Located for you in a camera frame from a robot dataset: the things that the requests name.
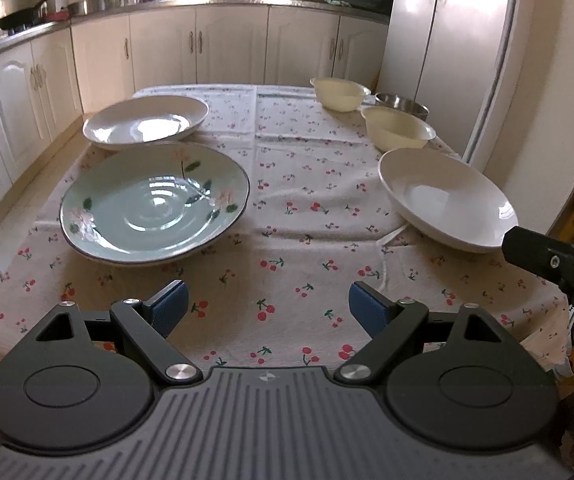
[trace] refrigerator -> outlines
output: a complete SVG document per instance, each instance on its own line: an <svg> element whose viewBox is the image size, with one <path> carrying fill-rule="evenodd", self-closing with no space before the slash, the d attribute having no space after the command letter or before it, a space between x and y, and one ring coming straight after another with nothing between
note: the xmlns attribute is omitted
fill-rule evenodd
<svg viewBox="0 0 574 480"><path fill-rule="evenodd" d="M429 108L427 122L465 162L471 160L484 134L515 2L393 3L378 91L408 97Z"/></svg>

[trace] floor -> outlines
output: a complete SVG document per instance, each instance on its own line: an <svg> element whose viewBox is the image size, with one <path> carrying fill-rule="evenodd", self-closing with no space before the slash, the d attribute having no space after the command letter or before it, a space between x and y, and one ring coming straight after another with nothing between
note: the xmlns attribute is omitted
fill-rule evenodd
<svg viewBox="0 0 574 480"><path fill-rule="evenodd" d="M4 218L0 224L0 271L5 272L8 269L42 205L87 146L82 133L75 134L26 187Z"/></svg>

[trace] yellow bowl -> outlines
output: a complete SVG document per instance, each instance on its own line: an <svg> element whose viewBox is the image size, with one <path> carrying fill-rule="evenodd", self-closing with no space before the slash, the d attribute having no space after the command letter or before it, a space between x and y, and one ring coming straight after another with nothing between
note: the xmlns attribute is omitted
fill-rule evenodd
<svg viewBox="0 0 574 480"><path fill-rule="evenodd" d="M398 148L422 148L436 136L436 130L424 121L393 108L365 108L362 116L367 123L369 139L382 152Z"/></svg>
<svg viewBox="0 0 574 480"><path fill-rule="evenodd" d="M315 77L310 83L320 104L336 112L357 110L365 97L371 94L366 86L337 77Z"/></svg>

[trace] ribbed gray panel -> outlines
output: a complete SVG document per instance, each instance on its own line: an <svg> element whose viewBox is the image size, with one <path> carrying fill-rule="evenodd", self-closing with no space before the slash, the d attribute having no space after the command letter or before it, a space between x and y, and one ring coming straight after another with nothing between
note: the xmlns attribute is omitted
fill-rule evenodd
<svg viewBox="0 0 574 480"><path fill-rule="evenodd" d="M82 456L41 458L0 447L0 480L563 480L538 446L466 456L411 438L374 395L322 368L215 368L168 389L133 434Z"/></svg>

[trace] triangular cutout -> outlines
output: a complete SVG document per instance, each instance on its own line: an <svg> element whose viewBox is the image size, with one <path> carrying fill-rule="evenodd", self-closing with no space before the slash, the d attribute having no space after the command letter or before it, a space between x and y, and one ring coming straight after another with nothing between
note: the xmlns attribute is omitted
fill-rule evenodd
<svg viewBox="0 0 574 480"><path fill-rule="evenodd" d="M465 339L469 341L487 341L489 343L499 343L500 338L494 333L487 323L478 316L469 316Z"/></svg>
<svg viewBox="0 0 574 480"><path fill-rule="evenodd" d="M74 331L71 329L71 322L69 314L58 314L45 330L40 332L36 341L61 341L63 339L71 339L74 336Z"/></svg>

